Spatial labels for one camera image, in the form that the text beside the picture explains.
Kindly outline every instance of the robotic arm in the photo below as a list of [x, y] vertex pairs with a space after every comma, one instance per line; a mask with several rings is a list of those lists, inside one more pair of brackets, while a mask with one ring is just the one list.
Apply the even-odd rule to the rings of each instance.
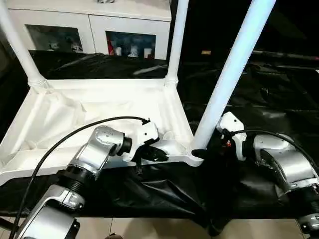
[[89, 188], [98, 179], [110, 156], [128, 154], [156, 142], [158, 130], [153, 122], [142, 125], [132, 137], [107, 126], [96, 127], [59, 181], [51, 185], [19, 228], [16, 239], [74, 239], [80, 224], [72, 216], [84, 207]]
[[[218, 131], [243, 130], [243, 123], [231, 112], [221, 118]], [[272, 135], [258, 134], [248, 137], [239, 133], [232, 137], [238, 160], [244, 161], [248, 154], [253, 155], [257, 165], [272, 170], [278, 186], [287, 194], [297, 221], [305, 234], [319, 236], [319, 178], [301, 152], [287, 141]]]

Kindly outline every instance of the black cable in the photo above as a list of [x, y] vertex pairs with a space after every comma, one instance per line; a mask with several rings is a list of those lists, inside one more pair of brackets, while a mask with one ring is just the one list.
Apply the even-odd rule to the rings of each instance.
[[92, 127], [94, 125], [97, 125], [97, 124], [100, 124], [100, 123], [105, 123], [105, 122], [109, 122], [109, 121], [113, 121], [113, 120], [123, 120], [123, 119], [131, 119], [131, 120], [141, 120], [142, 123], [148, 123], [149, 120], [147, 119], [144, 119], [144, 118], [140, 118], [140, 117], [134, 117], [134, 116], [120, 116], [120, 117], [113, 117], [113, 118], [108, 118], [108, 119], [103, 119], [103, 120], [100, 120], [100, 121], [96, 121], [96, 122], [93, 122], [93, 123], [90, 123], [90, 124], [87, 124], [83, 127], [80, 127], [76, 130], [74, 130], [73, 132], [69, 133], [68, 135], [66, 135], [65, 137], [63, 137], [61, 140], [59, 140], [55, 145], [53, 145], [45, 154], [44, 156], [41, 158], [41, 160], [39, 161], [39, 163], [37, 164], [35, 170], [33, 171], [32, 173], [32, 176], [31, 176], [31, 179], [29, 181], [29, 184], [25, 190], [25, 193], [24, 193], [24, 196], [22, 198], [22, 201], [21, 201], [21, 204], [20, 204], [20, 208], [18, 210], [18, 213], [15, 217], [15, 220], [14, 220], [14, 225], [13, 225], [13, 229], [10, 233], [10, 236], [9, 236], [9, 239], [13, 239], [14, 237], [14, 234], [16, 233], [16, 230], [17, 230], [17, 227], [18, 227], [18, 223], [19, 223], [19, 220], [20, 220], [20, 217], [21, 217], [21, 214], [22, 214], [22, 210], [23, 210], [23, 207], [24, 207], [24, 204], [25, 204], [25, 200], [26, 200], [26, 197], [29, 193], [29, 190], [30, 190], [30, 187], [40, 169], [40, 167], [42, 166], [42, 164], [44, 163], [44, 161], [46, 160], [46, 158], [50, 155], [50, 153], [52, 153], [53, 150], [55, 150], [61, 143], [63, 143], [65, 140], [67, 140], [69, 137], [75, 135], [76, 133], [86, 129], [86, 128], [89, 128], [89, 127]]
[[259, 130], [259, 129], [244, 129], [244, 130], [238, 130], [238, 131], [233, 131], [233, 132], [229, 132], [228, 135], [230, 137], [233, 137], [236, 134], [239, 133], [256, 133], [256, 134], [268, 134], [277, 138], [280, 138], [286, 142], [288, 142], [289, 144], [291, 144], [293, 147], [295, 147], [300, 153], [302, 153], [307, 160], [310, 162], [310, 164], [314, 167], [314, 169], [316, 169], [317, 171], [317, 166], [313, 160], [313, 158], [311, 158], [311, 156], [297, 143], [295, 143], [294, 141], [292, 141], [291, 139], [287, 138], [286, 136], [282, 136], [278, 133], [273, 133], [270, 131], [266, 131], [266, 130]]

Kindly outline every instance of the cabinet door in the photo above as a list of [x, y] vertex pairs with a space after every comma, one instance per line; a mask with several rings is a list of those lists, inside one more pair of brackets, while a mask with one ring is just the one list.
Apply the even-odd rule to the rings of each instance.
[[97, 52], [166, 59], [170, 22], [90, 15]]
[[95, 53], [88, 15], [15, 9], [9, 11], [29, 50]]

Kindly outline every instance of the black cloth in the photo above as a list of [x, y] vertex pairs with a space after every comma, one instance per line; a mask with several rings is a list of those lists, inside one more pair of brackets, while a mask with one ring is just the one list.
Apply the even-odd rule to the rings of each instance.
[[[165, 61], [54, 52], [36, 52], [33, 57], [48, 79], [162, 78], [167, 72]], [[283, 64], [251, 59], [226, 111], [234, 113], [247, 128], [289, 135], [318, 162], [318, 74], [278, 65]], [[193, 131], [221, 67], [221, 62], [181, 64], [178, 92]], [[28, 86], [17, 62], [0, 83], [2, 138]], [[13, 179], [0, 187], [1, 216], [16, 214], [28, 180]], [[55, 175], [37, 177], [24, 216], [56, 180]], [[220, 145], [219, 135], [212, 137], [205, 161], [199, 167], [184, 163], [143, 166], [141, 176], [134, 167], [106, 169], [90, 195], [83, 211], [76, 216], [189, 218], [209, 228], [212, 235], [218, 234], [232, 218], [293, 216], [287, 199], [278, 198], [268, 172], [257, 168], [251, 160], [239, 162], [231, 150], [225, 151]]]

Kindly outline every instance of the tiled floor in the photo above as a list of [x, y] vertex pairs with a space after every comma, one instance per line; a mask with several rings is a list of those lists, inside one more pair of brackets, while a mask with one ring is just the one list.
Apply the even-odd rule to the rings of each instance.
[[[123, 239], [211, 239], [190, 220], [143, 218], [79, 218], [77, 239], [104, 239], [110, 233]], [[0, 229], [0, 239], [9, 231]], [[295, 220], [232, 220], [214, 239], [304, 239]]]

